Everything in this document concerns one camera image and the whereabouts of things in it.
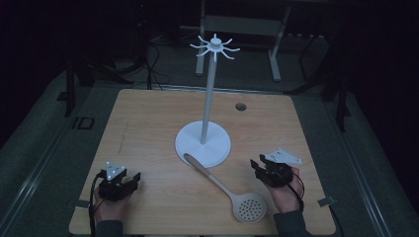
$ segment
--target dark background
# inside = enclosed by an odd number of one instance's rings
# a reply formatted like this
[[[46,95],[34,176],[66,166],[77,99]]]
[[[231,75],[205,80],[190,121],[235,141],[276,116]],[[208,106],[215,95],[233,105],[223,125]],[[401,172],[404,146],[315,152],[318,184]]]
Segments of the dark background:
[[[132,18],[119,18],[118,11],[132,11],[132,2],[145,4],[146,11],[136,11],[130,15]],[[132,57],[132,48],[126,48],[125,42],[127,36],[136,31],[138,16],[135,14],[143,14],[149,26],[167,31],[173,39],[179,33],[180,24],[195,21],[197,26],[199,23],[200,1],[152,2],[2,0],[0,146],[48,83],[65,69],[69,57],[85,53],[107,64],[112,64],[118,56]],[[318,16],[333,19],[336,14],[334,11],[324,17],[327,15],[321,9],[317,4],[311,8],[295,7],[287,31],[316,32],[317,26],[313,23],[317,22],[313,19]],[[350,10],[350,7],[340,6],[338,13],[345,15]],[[419,78],[418,1],[377,1],[373,7],[357,10],[350,19],[345,31],[340,32],[343,37],[334,41],[341,49],[339,55],[350,61],[350,91],[356,95],[402,187],[418,211],[415,197],[419,194],[415,184],[419,181],[419,106],[414,97]]]

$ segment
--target table leg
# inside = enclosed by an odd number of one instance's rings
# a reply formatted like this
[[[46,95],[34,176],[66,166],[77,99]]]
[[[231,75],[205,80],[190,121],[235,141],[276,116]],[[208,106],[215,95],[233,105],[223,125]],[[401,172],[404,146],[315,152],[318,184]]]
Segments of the table leg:
[[[284,30],[286,29],[290,11],[291,11],[291,6],[287,7],[287,10],[284,13],[284,17],[282,19],[282,23],[280,24],[278,28],[278,33],[275,39],[275,44],[273,48],[268,51],[268,56],[269,56],[269,61],[271,63],[271,70],[272,70],[272,76],[274,78],[274,81],[281,80],[280,69],[278,67],[278,61],[277,61],[277,52],[280,47],[281,39],[284,36]]]

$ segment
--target white plastic part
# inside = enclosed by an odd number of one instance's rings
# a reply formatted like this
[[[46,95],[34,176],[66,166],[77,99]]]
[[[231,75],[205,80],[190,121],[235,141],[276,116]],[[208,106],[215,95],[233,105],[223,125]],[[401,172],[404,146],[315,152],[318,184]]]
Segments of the white plastic part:
[[[275,163],[301,164],[301,159],[281,148],[271,154],[265,155],[265,159]]]
[[[124,166],[119,166],[108,161],[106,163],[106,176],[108,181],[122,173],[125,169],[126,167]]]

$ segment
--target black cable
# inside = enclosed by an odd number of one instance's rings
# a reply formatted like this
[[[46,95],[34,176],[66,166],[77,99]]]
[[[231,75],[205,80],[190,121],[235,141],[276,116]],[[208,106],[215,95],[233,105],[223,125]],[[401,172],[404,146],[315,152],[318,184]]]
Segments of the black cable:
[[[95,187],[96,187],[96,182],[98,181],[99,178],[104,178],[106,176],[104,176],[104,172],[106,173],[106,171],[101,171],[99,174],[97,174],[95,176],[95,179],[93,180],[92,183],[92,187],[90,189],[90,198],[89,198],[89,221],[90,221],[90,233],[92,237],[96,236],[96,227],[95,227],[95,210],[94,210],[94,204],[93,204],[93,194],[95,192]]]
[[[341,236],[342,236],[342,237],[344,237],[344,236],[345,236],[345,234],[344,234],[344,232],[343,232],[343,229],[342,229],[342,224],[341,224],[341,222],[340,222],[340,220],[339,220],[338,216],[336,215],[336,213],[335,213],[335,211],[333,210],[332,206],[330,206],[330,205],[329,205],[329,209],[330,209],[330,212],[332,213],[333,218],[334,218],[334,219],[335,219],[335,221],[336,221],[336,224],[337,224],[337,225],[338,225],[338,227],[339,227],[339,230],[340,230]]]

